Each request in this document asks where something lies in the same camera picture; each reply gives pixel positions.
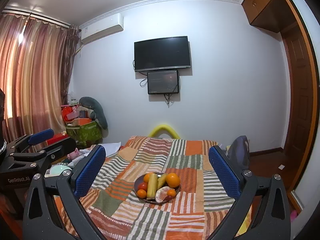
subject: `striped cloth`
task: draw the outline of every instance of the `striped cloth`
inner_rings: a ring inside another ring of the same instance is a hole
[[[209,163],[214,141],[186,141],[133,136],[113,158],[106,158],[87,196],[80,199],[107,239],[207,239],[234,199],[227,196]],[[170,202],[148,204],[133,191],[148,172],[174,172],[181,191]],[[59,199],[67,230],[76,235]],[[249,212],[242,230],[250,224]]]

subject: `television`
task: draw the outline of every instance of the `television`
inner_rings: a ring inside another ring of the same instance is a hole
[[[179,76],[177,70],[160,70],[148,72],[148,94],[179,93]]]
[[[191,63],[187,36],[134,43],[135,72],[189,67]]]

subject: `yellow arch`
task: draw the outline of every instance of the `yellow arch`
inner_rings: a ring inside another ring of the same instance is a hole
[[[173,139],[180,139],[180,136],[176,133],[176,131],[167,124],[161,124],[155,127],[149,134],[149,137],[154,137],[160,130],[166,130],[168,133],[170,133]]]

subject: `bowl of fruit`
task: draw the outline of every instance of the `bowl of fruit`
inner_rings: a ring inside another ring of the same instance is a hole
[[[175,173],[150,172],[136,179],[134,192],[147,203],[162,205],[180,191],[180,178]]]

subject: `blue gripper pad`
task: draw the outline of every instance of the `blue gripper pad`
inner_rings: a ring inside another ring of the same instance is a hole
[[[105,159],[106,150],[103,146],[99,145],[99,148],[95,151],[95,153],[93,153],[93,155],[91,155],[91,159],[87,162],[86,166],[84,166],[81,173],[75,180],[74,194],[78,199],[87,195]]]
[[[28,139],[29,145],[37,145],[39,143],[44,142],[45,140],[49,140],[54,136],[54,131],[52,129],[47,129],[39,133],[35,133],[30,135]]]
[[[227,195],[237,200],[241,194],[239,180],[214,147],[211,147],[209,150],[209,162],[227,192]]]

